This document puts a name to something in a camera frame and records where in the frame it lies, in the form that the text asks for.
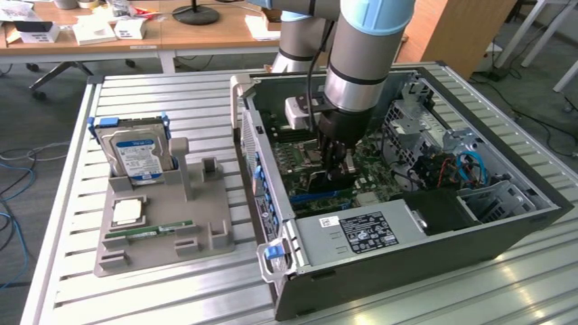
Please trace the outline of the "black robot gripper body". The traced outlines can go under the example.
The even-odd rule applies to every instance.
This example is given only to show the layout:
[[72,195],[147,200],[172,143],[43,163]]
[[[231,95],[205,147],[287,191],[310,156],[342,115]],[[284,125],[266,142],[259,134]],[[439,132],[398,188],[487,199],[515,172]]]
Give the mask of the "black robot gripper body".
[[354,146],[364,136],[368,126],[368,111],[327,110],[320,115],[318,129],[330,141]]

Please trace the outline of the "graphics card with metal bracket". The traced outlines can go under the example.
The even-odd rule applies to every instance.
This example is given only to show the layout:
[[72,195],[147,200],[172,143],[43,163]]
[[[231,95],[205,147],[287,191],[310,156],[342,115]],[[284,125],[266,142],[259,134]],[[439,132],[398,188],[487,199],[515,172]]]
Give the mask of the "graphics card with metal bracket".
[[324,170],[302,173],[292,182],[294,190],[307,194],[320,194],[346,190],[354,186],[359,173]]

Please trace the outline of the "blue expansion slot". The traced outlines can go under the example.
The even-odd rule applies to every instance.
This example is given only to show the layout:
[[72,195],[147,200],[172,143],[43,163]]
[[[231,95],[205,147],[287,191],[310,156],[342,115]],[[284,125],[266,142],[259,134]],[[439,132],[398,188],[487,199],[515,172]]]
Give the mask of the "blue expansion slot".
[[292,204],[298,204],[300,202],[307,202],[311,200],[322,200],[324,198],[334,198],[339,194],[339,191],[330,191],[330,192],[320,192],[320,193],[312,193],[312,194],[299,194],[290,196],[288,201]]

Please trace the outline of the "silver perforated drive cage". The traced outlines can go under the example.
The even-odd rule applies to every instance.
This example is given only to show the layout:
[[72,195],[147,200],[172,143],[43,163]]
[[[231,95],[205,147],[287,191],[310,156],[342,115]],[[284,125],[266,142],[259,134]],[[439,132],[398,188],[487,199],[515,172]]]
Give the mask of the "silver perforated drive cage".
[[394,100],[382,124],[382,154],[388,163],[412,167],[420,156],[455,157],[446,145],[451,128],[439,115],[415,101]]

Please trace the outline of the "white paper booklet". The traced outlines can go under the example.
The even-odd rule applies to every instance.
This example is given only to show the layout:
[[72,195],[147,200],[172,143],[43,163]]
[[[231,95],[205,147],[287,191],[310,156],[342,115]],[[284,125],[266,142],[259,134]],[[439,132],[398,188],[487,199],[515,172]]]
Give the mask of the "white paper booklet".
[[278,41],[280,39],[280,23],[271,22],[266,16],[246,15],[244,23],[256,41]]

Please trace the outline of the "grey metal disk bay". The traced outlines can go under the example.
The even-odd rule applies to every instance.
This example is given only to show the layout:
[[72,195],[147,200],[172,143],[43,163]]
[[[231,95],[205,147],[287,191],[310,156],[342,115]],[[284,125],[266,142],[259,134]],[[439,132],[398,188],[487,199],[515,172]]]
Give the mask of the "grey metal disk bay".
[[537,211],[535,204],[510,180],[478,189],[463,188],[456,193],[482,223]]

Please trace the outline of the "black open PC case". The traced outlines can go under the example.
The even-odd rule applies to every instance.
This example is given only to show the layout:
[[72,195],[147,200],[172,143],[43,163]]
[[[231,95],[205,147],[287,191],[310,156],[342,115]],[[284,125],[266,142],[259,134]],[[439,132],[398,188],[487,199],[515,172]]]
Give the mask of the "black open PC case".
[[[446,145],[454,158],[420,156],[412,167],[404,167],[383,157],[404,188],[400,197],[390,201],[406,202],[427,237],[383,253],[374,251],[343,263],[311,266],[296,228],[296,220],[306,217],[296,217],[290,204],[262,115],[279,114],[287,121],[286,98],[304,94],[311,82],[314,98],[319,99],[326,74],[315,72],[307,79],[302,72],[247,73],[231,79],[231,114],[239,118],[233,143],[258,236],[258,266],[276,320],[302,320],[370,295],[471,266],[490,265],[508,248],[574,209],[561,189],[577,187],[578,178],[535,148],[474,88],[443,66],[399,66],[386,79],[367,130],[372,123],[382,130],[394,100],[422,103],[451,128]],[[456,191],[503,180],[518,186],[537,211],[482,223]],[[268,246],[282,246],[284,256],[266,260]]]

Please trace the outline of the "wooden cabinet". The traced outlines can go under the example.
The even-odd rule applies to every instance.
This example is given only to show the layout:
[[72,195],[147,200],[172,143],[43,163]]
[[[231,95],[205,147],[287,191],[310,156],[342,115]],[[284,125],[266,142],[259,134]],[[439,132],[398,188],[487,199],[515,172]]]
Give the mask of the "wooden cabinet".
[[415,0],[398,63],[444,62],[467,79],[516,0]]

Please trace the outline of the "grey plastic parts rack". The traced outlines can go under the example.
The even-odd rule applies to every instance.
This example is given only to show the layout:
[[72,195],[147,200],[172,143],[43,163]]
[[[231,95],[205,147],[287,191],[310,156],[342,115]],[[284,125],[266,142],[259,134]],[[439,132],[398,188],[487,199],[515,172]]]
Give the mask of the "grey plastic parts rack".
[[[127,177],[108,178],[93,266],[97,277],[225,254],[235,249],[221,165],[212,156],[187,163],[188,140],[184,137],[169,140],[169,153],[177,160],[177,168],[163,173],[160,182],[135,186]],[[115,226],[115,203],[129,199],[143,202],[141,218],[135,223]],[[188,220],[193,225],[164,236],[104,238],[111,232]]]

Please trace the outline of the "hard disk in blue carrier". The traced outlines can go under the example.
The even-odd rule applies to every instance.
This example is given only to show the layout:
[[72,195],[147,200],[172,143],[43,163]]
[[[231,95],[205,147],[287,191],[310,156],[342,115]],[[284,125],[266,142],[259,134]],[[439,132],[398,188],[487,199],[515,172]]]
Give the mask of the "hard disk in blue carrier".
[[100,145],[113,177],[127,177],[135,186],[157,183],[175,170],[169,153],[169,118],[165,113],[145,118],[93,116],[87,127]]

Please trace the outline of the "black round lamp base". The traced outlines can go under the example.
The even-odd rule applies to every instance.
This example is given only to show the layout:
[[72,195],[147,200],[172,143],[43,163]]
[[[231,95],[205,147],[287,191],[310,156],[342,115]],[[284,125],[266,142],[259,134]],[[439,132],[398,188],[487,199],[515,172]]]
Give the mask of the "black round lamp base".
[[172,18],[183,24],[203,26],[217,22],[220,14],[215,9],[199,5],[196,0],[191,0],[189,5],[177,7],[172,11]]

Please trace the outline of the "green RAM stick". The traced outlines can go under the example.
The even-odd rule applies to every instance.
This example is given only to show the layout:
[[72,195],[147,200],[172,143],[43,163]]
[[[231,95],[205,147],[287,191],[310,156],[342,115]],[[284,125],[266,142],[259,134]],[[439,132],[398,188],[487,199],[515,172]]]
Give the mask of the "green RAM stick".
[[117,232],[111,232],[104,235],[105,239],[125,237],[127,239],[139,239],[139,238],[153,238],[157,236],[164,236],[167,234],[172,234],[175,230],[180,227],[193,225],[193,221],[179,221],[173,223],[167,223],[163,225],[151,225],[145,227],[137,227],[128,230],[121,230]]

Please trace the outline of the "silver CPU chip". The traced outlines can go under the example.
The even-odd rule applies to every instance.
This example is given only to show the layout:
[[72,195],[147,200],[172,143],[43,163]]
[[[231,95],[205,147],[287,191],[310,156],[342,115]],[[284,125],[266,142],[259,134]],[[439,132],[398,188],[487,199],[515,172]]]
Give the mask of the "silver CPU chip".
[[112,224],[119,226],[135,223],[141,218],[141,205],[139,199],[117,201],[113,207]]

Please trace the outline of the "open white cardboard box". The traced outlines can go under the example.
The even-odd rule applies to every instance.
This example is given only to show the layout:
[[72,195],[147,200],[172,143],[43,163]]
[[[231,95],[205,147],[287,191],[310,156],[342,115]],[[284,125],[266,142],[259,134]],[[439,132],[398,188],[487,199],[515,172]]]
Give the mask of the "open white cardboard box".
[[96,16],[77,16],[72,26],[79,46],[116,41],[116,34],[107,20]]

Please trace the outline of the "white box with black label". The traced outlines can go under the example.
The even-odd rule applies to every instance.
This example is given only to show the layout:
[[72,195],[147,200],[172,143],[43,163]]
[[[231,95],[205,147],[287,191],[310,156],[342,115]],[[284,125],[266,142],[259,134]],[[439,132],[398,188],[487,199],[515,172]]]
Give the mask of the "white box with black label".
[[36,28],[35,30],[17,27],[16,30],[19,31],[23,43],[55,43],[60,34],[60,28],[56,25],[52,25],[49,28]]

